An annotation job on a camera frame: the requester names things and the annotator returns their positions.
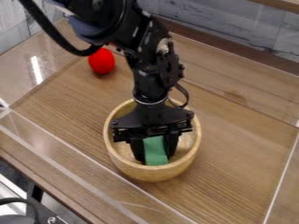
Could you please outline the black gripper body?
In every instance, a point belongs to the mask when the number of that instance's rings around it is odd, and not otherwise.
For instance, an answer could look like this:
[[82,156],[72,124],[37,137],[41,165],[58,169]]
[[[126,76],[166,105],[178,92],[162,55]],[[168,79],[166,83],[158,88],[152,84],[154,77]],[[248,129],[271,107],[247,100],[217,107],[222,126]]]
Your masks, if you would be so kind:
[[142,105],[128,100],[116,107],[110,128],[114,142],[129,143],[136,139],[164,136],[166,142],[176,143],[184,132],[192,131],[193,112],[176,108],[165,101],[156,105]]

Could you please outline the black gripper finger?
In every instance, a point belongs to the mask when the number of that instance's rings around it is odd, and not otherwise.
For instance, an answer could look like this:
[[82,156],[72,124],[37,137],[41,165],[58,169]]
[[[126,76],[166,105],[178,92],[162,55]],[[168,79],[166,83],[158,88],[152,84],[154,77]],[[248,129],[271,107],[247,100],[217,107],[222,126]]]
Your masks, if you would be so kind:
[[145,149],[142,140],[132,139],[129,145],[134,155],[134,159],[142,164],[145,162]]
[[176,152],[177,142],[177,134],[169,134],[162,137],[164,151],[168,158],[170,158]]

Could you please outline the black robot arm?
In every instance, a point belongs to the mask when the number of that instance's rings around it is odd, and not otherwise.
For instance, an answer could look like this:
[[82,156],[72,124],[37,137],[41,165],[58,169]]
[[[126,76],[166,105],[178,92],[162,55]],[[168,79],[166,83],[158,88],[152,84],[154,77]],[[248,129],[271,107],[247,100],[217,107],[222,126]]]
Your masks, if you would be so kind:
[[173,156],[181,133],[192,130],[193,112],[169,99],[184,66],[174,53],[172,36],[158,19],[136,0],[50,0],[65,12],[78,37],[94,46],[110,44],[122,51],[133,73],[130,112],[110,122],[116,142],[129,144],[134,159],[149,165],[149,151],[158,160]]

